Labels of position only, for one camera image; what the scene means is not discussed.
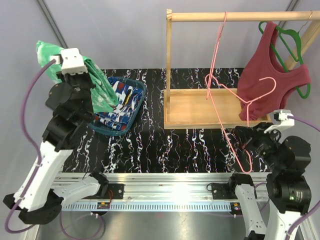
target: green hanger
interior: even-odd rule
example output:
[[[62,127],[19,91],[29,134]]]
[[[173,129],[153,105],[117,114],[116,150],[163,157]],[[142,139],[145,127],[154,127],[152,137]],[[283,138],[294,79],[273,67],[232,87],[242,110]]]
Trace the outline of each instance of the green hanger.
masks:
[[[264,31],[261,28],[261,25],[263,23],[266,23],[266,21],[261,21],[259,23],[259,30],[260,30],[260,32],[262,34],[264,33]],[[276,26],[275,29],[278,30],[278,32],[279,32],[278,36],[281,39],[281,41],[283,42],[283,44],[285,45],[286,49],[288,49],[288,51],[289,51],[290,55],[292,56],[292,58],[296,62],[300,62],[301,65],[304,64],[304,61],[302,60],[302,57],[301,57],[301,39],[300,39],[299,33],[296,32],[293,29],[284,30],[279,26]],[[294,42],[296,44],[297,58],[294,55],[294,53],[291,51],[291,49],[289,48],[288,44],[286,43],[284,38],[281,36],[281,34],[286,34],[286,35],[289,35],[289,36],[291,36],[293,38],[293,40],[294,40]],[[285,65],[284,61],[281,59],[281,57],[280,57],[279,53],[277,52],[275,46],[272,43],[270,43],[270,47],[272,48],[273,52],[276,55],[276,58],[279,60],[280,64],[284,68],[284,70],[288,73],[289,70],[288,70],[287,66]],[[310,86],[310,83],[307,84],[307,90],[306,90],[306,94],[305,95],[303,95],[303,93],[301,92],[301,90],[300,90],[300,88],[298,86],[296,86],[295,89],[297,90],[297,92],[298,92],[298,94],[300,95],[301,98],[306,99],[307,97],[309,97],[311,86]]]

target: black marble surface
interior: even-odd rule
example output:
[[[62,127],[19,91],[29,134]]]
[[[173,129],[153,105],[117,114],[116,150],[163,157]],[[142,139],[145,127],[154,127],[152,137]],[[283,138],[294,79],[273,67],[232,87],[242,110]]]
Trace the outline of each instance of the black marble surface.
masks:
[[[236,88],[242,68],[216,68],[214,75],[229,88]],[[86,173],[99,169],[105,173],[205,173],[241,172],[221,129],[164,129],[165,69],[111,69],[107,77],[125,77],[142,81],[147,97],[130,131],[123,136],[104,136],[87,129],[79,146],[64,164],[63,171]],[[173,89],[204,88],[208,68],[172,69]],[[212,88],[217,88],[214,81]],[[226,130],[239,152],[251,129]],[[252,154],[253,171],[267,166]],[[241,160],[245,171],[247,159]]]

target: green garment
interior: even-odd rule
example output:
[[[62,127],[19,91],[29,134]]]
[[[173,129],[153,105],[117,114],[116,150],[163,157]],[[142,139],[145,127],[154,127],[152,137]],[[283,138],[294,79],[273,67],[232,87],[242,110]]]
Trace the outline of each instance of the green garment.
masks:
[[[60,54],[63,50],[62,47],[47,43],[44,41],[38,41],[36,44],[36,53],[38,57],[38,63],[41,67],[50,62],[50,56]],[[110,85],[104,73],[101,69],[92,61],[89,57],[83,57],[84,64],[86,65],[95,88],[91,89],[91,99],[93,105],[93,112],[112,112],[113,107],[118,105],[118,98],[115,91]],[[61,71],[61,64],[54,64],[46,70],[49,78],[55,83],[61,83],[61,80],[57,78],[56,72]]]

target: wooden rod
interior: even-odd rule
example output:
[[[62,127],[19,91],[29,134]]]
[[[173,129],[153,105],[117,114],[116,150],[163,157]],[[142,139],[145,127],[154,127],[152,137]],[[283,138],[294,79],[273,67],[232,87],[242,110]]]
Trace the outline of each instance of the wooden rod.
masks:
[[[171,39],[172,39],[172,10],[166,10],[166,117],[170,114],[170,82],[171,82]]]
[[[228,12],[227,22],[320,20],[320,11]],[[172,13],[172,22],[223,22],[224,12]]]
[[[305,30],[301,37],[301,56],[305,54],[307,49],[311,46],[317,36],[320,34],[320,21],[312,21],[309,27]],[[292,51],[294,56],[297,57],[297,47]],[[284,63],[289,70],[293,69],[297,62],[290,55]]]

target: gray wall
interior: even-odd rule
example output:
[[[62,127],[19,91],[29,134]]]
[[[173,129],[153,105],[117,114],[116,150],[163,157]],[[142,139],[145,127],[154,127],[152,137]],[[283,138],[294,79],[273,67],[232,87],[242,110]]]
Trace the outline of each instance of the gray wall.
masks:
[[[34,0],[3,1],[0,7],[1,87],[0,87],[0,239],[17,240],[23,234],[5,232],[9,212],[2,203],[5,195],[21,186],[36,159],[36,151],[27,142],[19,124],[22,98],[31,79],[40,69],[37,61],[38,40],[58,44]],[[51,80],[40,78],[27,105],[27,127],[37,143],[51,118],[45,107]],[[19,230],[21,221],[14,215],[11,228]]]
[[[303,0],[297,6],[296,11],[320,10],[319,0]],[[305,22],[290,22],[287,28],[298,31]],[[309,74],[312,80],[311,93],[307,99],[302,99],[295,91],[289,98],[287,109],[290,109],[294,116],[307,119],[317,126],[320,126],[320,36],[314,41],[313,45],[307,50],[303,56],[304,63],[308,66]],[[319,181],[320,181],[320,133],[303,123],[295,122],[295,126],[283,132],[284,137],[289,135],[299,136],[311,144],[312,161],[304,174],[312,191],[311,207],[320,200]],[[311,219],[318,229],[320,235],[320,210],[311,216]]]
[[[290,0],[46,0],[69,47],[101,68],[165,68],[166,9],[284,11]],[[219,23],[174,22],[173,68],[210,66]],[[261,38],[256,22],[228,22],[216,67],[244,67]]]

